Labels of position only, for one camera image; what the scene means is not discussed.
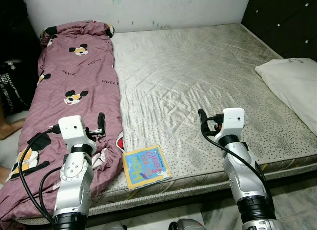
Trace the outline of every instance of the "bed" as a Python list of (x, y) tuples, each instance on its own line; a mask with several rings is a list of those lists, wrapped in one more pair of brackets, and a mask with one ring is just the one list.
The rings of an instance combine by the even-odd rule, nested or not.
[(159, 144), (172, 179), (129, 191), (121, 172), (93, 197), (90, 215), (228, 188), (220, 150), (200, 133), (199, 108), (245, 109), (242, 140), (267, 179), (316, 170), (317, 137), (255, 71), (278, 57), (243, 26), (121, 33), (112, 42), (125, 150)]

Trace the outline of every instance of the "children's book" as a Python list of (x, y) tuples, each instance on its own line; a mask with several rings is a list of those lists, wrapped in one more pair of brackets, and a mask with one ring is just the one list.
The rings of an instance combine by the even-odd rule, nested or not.
[(130, 190), (172, 177), (159, 145), (124, 153), (122, 161)]

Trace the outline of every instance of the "person's foot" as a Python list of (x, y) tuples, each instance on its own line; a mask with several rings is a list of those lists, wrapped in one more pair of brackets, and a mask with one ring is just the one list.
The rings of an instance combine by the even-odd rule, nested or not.
[(25, 123), (25, 118), (20, 119), (13, 123), (6, 123), (0, 126), (0, 140), (4, 140), (6, 137), (19, 130)]
[(4, 184), (10, 174), (10, 169), (0, 166), (0, 184)]

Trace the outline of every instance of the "white wall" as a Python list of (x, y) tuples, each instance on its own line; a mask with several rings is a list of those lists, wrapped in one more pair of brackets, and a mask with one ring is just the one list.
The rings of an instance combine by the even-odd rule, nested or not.
[(240, 23), (249, 0), (24, 0), (35, 32), (78, 20), (116, 32)]

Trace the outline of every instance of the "purple blanket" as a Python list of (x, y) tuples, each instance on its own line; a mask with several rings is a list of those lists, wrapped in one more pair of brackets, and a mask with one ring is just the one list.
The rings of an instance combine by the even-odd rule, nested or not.
[[(122, 170), (122, 125), (118, 78), (113, 69), (112, 28), (104, 23), (82, 21), (45, 30), (44, 48), (39, 58), (38, 87), (19, 138), (18, 152), (39, 132), (57, 124), (61, 117), (81, 115), (90, 129), (98, 127), (100, 112), (106, 116), (106, 136), (97, 141), (97, 153), (103, 161), (95, 165), (92, 196), (106, 189)], [(38, 196), (40, 181), (50, 170), (63, 165), (67, 154), (61, 134), (45, 135), (26, 155), (23, 172), (33, 193)], [(2, 229), (23, 228), (11, 219), (39, 217), (18, 177), (17, 164), (0, 190), (0, 226)], [(44, 204), (53, 212), (59, 172), (46, 179)]]

